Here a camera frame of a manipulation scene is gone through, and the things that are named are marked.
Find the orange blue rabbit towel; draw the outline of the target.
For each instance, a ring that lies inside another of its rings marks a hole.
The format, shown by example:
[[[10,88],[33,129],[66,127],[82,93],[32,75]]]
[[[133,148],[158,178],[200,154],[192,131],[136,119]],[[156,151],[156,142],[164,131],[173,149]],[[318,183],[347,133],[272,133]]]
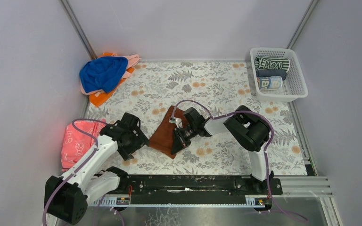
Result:
[[[280,76],[257,77],[259,90],[278,90],[283,85],[283,79]]]

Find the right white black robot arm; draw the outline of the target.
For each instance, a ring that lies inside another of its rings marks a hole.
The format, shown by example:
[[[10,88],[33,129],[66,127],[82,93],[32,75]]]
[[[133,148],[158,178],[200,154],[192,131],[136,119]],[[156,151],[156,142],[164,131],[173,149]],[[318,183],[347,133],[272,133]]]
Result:
[[[171,154],[190,146],[191,139],[196,136],[212,137],[230,133],[248,152],[252,166],[251,176],[261,182],[270,179],[264,144],[270,141],[273,129],[264,117],[244,105],[232,113],[214,118],[204,118],[193,107],[184,111],[183,116],[188,122],[186,126],[182,125],[180,118],[173,115],[169,119],[175,125]]]

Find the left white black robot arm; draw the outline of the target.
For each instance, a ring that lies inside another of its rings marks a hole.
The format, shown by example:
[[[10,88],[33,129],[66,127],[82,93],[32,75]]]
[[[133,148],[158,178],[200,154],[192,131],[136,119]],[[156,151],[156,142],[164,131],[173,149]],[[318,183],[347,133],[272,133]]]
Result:
[[[48,224],[48,214],[75,225],[83,218],[88,206],[105,194],[111,191],[131,194],[132,186],[124,170],[110,167],[99,177],[94,175],[111,155],[119,153],[124,160],[130,160],[135,151],[149,143],[140,129],[141,120],[130,113],[124,113],[115,123],[104,122],[97,137],[77,127],[76,122],[72,121],[73,128],[89,136],[93,144],[70,169],[46,181],[44,226]]]

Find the brown towel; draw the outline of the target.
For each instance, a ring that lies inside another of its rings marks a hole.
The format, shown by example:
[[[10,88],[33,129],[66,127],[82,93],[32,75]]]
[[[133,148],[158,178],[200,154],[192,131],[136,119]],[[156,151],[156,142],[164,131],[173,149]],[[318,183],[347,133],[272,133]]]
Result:
[[[174,141],[173,131],[176,128],[175,124],[169,122],[173,110],[173,105],[168,108],[162,122],[149,139],[148,144],[149,147],[162,152],[171,159],[176,157],[176,154],[171,154]]]

